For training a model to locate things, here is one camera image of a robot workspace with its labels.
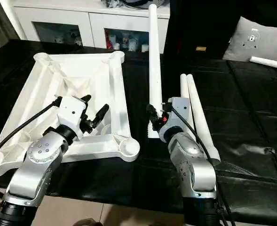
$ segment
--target tiled floor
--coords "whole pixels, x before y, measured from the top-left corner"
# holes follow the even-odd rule
[[[182,226],[183,216],[117,205],[46,196],[38,209],[33,226],[72,226],[93,218],[104,226],[149,226],[154,222]],[[237,223],[237,226],[255,226]]]

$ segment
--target white wall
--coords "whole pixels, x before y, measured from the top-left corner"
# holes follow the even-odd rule
[[[20,39],[27,40],[25,33],[19,23],[16,13],[14,12],[12,6],[13,0],[0,0],[0,3],[3,7],[3,10],[6,12],[9,20],[11,21],[13,27],[15,28],[17,34],[19,35]]]

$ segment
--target black table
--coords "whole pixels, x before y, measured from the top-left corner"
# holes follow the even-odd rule
[[[12,40],[0,49],[0,132],[33,65],[33,55],[110,50]],[[149,210],[182,212],[176,170],[166,145],[147,138],[148,54],[126,53],[124,86],[134,162],[119,158],[61,164],[47,194]],[[179,96],[180,73],[192,73],[221,164],[218,180],[233,218],[277,225],[277,69],[252,63],[198,60],[162,65],[164,99]],[[0,177],[6,187],[14,173]]]

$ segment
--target white pillow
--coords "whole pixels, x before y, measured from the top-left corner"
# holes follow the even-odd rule
[[[249,61],[252,56],[277,61],[277,27],[241,17],[223,59]]]

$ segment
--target robotic arm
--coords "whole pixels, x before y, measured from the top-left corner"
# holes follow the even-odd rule
[[[177,113],[188,119],[189,100],[173,97],[163,104],[163,114],[159,118],[156,109],[148,105],[147,111],[153,130],[161,141],[168,143],[173,165],[176,167],[183,197],[184,221],[198,226],[219,226],[216,201],[216,175],[214,167],[206,159],[203,148],[187,133],[186,124]]]
[[[59,97],[59,126],[49,127],[43,137],[28,148],[24,162],[13,175],[0,203],[0,226],[29,226],[42,202],[51,176],[60,165],[64,153],[83,133],[91,133],[103,120],[109,106],[104,105],[93,121],[85,112],[91,96],[82,99]]]

